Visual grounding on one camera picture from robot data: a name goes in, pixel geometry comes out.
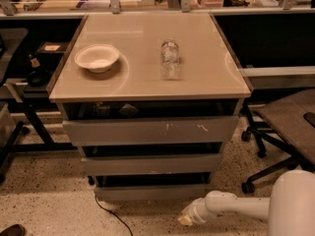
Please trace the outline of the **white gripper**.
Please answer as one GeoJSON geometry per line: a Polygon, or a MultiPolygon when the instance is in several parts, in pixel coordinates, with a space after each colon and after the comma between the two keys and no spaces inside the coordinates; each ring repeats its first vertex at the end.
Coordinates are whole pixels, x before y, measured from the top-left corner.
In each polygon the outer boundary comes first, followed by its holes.
{"type": "Polygon", "coordinates": [[[184,226],[192,226],[193,224],[206,223],[213,217],[207,199],[199,198],[182,210],[178,221],[184,226]]]}

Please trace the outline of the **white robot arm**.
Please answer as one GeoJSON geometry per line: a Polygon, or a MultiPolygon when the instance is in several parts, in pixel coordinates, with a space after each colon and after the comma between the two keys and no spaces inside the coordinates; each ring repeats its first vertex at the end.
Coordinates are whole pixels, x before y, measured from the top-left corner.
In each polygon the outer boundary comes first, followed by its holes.
{"type": "Polygon", "coordinates": [[[178,221],[192,226],[228,213],[266,220],[268,236],[315,236],[315,174],[304,170],[284,173],[269,198],[210,191],[182,210],[178,221]]]}

